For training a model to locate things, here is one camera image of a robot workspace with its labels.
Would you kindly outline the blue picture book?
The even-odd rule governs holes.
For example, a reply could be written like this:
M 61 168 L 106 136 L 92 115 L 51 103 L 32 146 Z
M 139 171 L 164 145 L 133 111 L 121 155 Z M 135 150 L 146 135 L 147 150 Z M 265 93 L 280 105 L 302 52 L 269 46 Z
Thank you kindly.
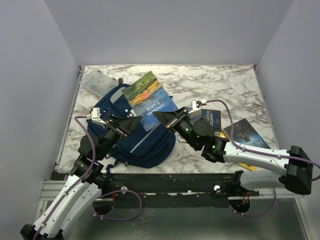
M 247 119 L 233 123 L 233 140 L 239 144 L 270 149 Z

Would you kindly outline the Nineteen Eighty-Four book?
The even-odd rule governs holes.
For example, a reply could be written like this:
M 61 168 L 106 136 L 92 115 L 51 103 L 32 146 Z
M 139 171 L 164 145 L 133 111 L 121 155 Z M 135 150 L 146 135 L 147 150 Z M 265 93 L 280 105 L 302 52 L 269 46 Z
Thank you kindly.
M 216 132 L 222 131 L 220 110 L 202 108 L 200 111 L 200 115 L 191 117 L 190 122 L 191 124 L 194 124 L 197 120 L 201 118 L 209 122 L 209 124 L 215 129 Z

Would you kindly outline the navy blue student backpack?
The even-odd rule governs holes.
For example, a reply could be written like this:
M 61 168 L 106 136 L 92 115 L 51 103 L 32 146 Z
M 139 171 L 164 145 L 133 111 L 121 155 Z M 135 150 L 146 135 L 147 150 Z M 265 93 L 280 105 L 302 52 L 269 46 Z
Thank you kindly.
M 95 104 L 95 107 L 100 110 L 102 120 L 109 120 L 109 115 L 127 118 L 133 112 L 123 96 L 123 90 L 128 86 L 128 84 L 120 84 L 112 88 Z M 144 169 L 158 166 L 171 154 L 175 143 L 175 134 L 166 130 L 163 125 L 145 131 L 139 124 L 127 138 L 118 140 L 108 152 L 108 157 L 115 158 L 115 162 L 107 165 L 106 174 L 112 178 L 110 170 L 119 163 Z

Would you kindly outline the Animal Farm book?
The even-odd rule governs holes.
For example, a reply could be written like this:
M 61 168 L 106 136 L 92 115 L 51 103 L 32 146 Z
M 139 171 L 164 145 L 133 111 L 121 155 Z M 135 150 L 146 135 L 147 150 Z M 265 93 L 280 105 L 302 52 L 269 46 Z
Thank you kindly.
M 154 112 L 173 112 L 178 109 L 163 85 L 151 71 L 126 87 L 122 92 L 134 113 L 142 117 L 140 123 L 145 131 L 159 125 Z

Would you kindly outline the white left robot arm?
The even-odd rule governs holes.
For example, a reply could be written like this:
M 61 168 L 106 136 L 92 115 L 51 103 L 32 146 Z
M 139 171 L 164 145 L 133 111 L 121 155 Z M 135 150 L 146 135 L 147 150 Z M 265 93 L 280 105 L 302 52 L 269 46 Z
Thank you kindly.
M 89 132 L 80 141 L 79 157 L 74 163 L 66 182 L 48 209 L 33 223 L 22 227 L 20 234 L 25 240 L 62 240 L 75 220 L 98 197 L 110 194 L 111 185 L 101 172 L 99 163 L 117 143 L 128 137 L 139 125 L 142 117 L 100 118 L 98 108 L 83 116 L 86 120 L 104 128 L 101 137 Z

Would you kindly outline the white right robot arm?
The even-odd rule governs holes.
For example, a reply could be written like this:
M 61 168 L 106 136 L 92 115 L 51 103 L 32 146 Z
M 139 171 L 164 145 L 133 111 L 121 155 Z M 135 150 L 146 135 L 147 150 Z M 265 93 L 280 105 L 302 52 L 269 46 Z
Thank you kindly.
M 228 138 L 216 136 L 213 127 L 203 118 L 194 124 L 189 121 L 186 108 L 172 112 L 154 112 L 154 116 L 167 130 L 175 130 L 201 156 L 212 163 L 242 163 L 258 167 L 258 171 L 242 172 L 230 183 L 230 191 L 241 196 L 257 188 L 285 188 L 309 195 L 312 192 L 313 165 L 299 146 L 269 149 L 244 145 Z

